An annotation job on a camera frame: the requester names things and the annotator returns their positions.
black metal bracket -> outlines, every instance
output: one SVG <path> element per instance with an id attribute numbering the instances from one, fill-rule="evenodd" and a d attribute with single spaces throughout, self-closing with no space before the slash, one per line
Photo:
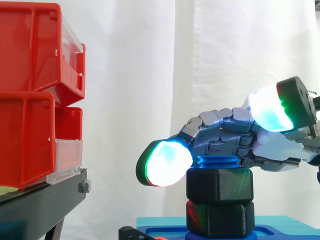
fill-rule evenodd
<path id="1" fill-rule="evenodd" d="M 119 240 L 156 240 L 132 226 L 123 226 L 119 229 Z"/>
<path id="2" fill-rule="evenodd" d="M 37 187 L 0 196 L 0 239 L 58 240 L 64 217 L 85 198 L 79 189 L 87 170 L 55 185 Z"/>

stacked black blocks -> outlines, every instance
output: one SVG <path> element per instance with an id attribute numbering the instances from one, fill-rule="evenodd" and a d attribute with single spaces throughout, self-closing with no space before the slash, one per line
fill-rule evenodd
<path id="1" fill-rule="evenodd" d="M 209 238 L 243 238 L 255 227 L 249 168 L 190 168 L 186 172 L 187 228 Z"/>

robotic hand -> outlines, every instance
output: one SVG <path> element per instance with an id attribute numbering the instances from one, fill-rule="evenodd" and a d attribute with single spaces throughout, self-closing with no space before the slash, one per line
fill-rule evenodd
<path id="1" fill-rule="evenodd" d="M 137 179 L 169 186 L 190 167 L 203 167 L 206 158 L 214 163 L 218 156 L 236 156 L 242 167 L 272 172 L 295 169 L 301 159 L 319 167 L 318 110 L 320 97 L 297 76 L 280 81 L 250 94 L 241 108 L 202 112 L 177 135 L 153 141 L 137 162 Z"/>

white curtain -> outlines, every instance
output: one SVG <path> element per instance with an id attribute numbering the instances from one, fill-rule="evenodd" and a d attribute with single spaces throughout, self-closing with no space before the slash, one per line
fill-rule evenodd
<path id="1" fill-rule="evenodd" d="M 76 105 L 92 181 L 66 217 L 62 240 L 115 240 L 137 217 L 185 215 L 184 179 L 142 186 L 135 166 L 151 141 L 177 133 L 190 117 L 241 106 L 247 94 L 292 76 L 319 90 L 313 0 L 55 2 L 86 44 L 86 98 Z M 317 170 L 254 169 L 256 215 L 320 228 Z"/>

blue light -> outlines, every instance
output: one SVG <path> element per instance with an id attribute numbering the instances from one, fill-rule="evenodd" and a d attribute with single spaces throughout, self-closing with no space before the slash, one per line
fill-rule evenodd
<path id="1" fill-rule="evenodd" d="M 250 110 L 253 119 L 269 132 L 289 131 L 294 128 L 281 104 L 275 84 L 253 94 Z"/>
<path id="2" fill-rule="evenodd" d="M 156 186 L 169 186 L 178 182 L 191 167 L 190 151 L 179 142 L 162 141 L 149 156 L 145 174 Z"/>

